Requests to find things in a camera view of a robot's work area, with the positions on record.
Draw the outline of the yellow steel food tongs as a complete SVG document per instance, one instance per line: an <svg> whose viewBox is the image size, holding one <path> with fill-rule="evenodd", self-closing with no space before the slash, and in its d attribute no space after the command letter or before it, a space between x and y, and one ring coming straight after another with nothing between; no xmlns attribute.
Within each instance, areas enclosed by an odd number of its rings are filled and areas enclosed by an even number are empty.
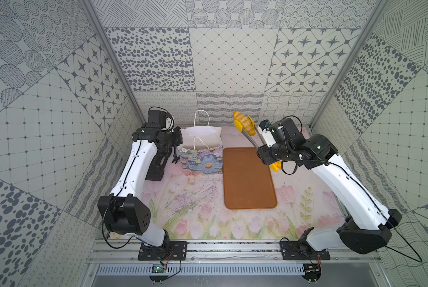
<svg viewBox="0 0 428 287"><path fill-rule="evenodd" d="M255 135L255 124L253 120L249 116L244 116L239 111L234 111L234 125L237 130L244 135L248 141L256 148L259 148L259 145L254 141L252 136L249 134L250 131L253 131L253 135Z"/></svg>

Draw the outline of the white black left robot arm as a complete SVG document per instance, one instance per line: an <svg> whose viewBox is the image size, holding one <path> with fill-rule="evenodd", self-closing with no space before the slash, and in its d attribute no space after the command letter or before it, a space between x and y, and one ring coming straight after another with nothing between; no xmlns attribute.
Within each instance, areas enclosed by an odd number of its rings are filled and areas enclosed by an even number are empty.
<svg viewBox="0 0 428 287"><path fill-rule="evenodd" d="M153 248L169 247L167 231L157 227L149 207L142 201L145 181L163 178L174 147L182 144L181 128L137 129L122 175L107 196L100 196L98 209L102 230L131 235Z"/></svg>

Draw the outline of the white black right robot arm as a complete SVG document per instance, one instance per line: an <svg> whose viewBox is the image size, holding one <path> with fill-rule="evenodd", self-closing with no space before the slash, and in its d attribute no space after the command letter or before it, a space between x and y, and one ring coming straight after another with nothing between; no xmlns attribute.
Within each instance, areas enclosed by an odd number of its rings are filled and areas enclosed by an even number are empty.
<svg viewBox="0 0 428 287"><path fill-rule="evenodd" d="M264 144L257 154L265 165L293 161L304 166L332 190L349 213L340 226L308 229L300 242L315 251L345 246L359 254L387 246L402 215L380 203L357 180L328 138L314 135L305 139L300 133L287 135L282 130L261 137Z"/></svg>

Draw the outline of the floral paper gift bag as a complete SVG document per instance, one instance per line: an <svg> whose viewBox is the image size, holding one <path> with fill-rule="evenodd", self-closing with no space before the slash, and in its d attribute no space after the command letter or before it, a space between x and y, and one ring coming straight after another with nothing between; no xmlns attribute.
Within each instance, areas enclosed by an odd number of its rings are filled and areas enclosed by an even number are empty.
<svg viewBox="0 0 428 287"><path fill-rule="evenodd" d="M188 175L219 174L222 172L223 144L221 127L208 122L197 125L194 119L191 127L181 130L182 144L177 147L182 167Z"/></svg>

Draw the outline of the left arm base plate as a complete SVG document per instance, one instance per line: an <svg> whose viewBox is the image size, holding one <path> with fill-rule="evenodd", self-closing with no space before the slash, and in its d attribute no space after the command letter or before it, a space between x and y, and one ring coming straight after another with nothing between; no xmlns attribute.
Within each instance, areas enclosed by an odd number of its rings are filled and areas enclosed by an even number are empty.
<svg viewBox="0 0 428 287"><path fill-rule="evenodd" d="M187 241L170 241L163 247L141 244L139 261L185 261L187 255Z"/></svg>

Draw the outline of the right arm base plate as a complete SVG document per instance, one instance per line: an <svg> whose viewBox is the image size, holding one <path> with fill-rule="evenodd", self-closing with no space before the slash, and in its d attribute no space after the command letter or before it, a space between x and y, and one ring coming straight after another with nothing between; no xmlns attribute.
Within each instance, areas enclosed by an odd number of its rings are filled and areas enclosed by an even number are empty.
<svg viewBox="0 0 428 287"><path fill-rule="evenodd" d="M327 250L315 251L306 243L300 243L295 240L282 240L279 242L279 246L282 258L285 261L306 260L315 263L317 261L328 261L331 259Z"/></svg>

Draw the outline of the striped croissant bread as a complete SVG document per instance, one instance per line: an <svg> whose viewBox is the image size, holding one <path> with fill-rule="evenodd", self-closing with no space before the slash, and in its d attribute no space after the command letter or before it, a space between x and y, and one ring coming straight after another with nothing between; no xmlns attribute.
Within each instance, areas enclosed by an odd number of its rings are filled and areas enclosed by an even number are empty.
<svg viewBox="0 0 428 287"><path fill-rule="evenodd" d="M245 116L239 111L234 111L234 125L240 133L247 133L249 136L255 136L255 123L250 116Z"/></svg>

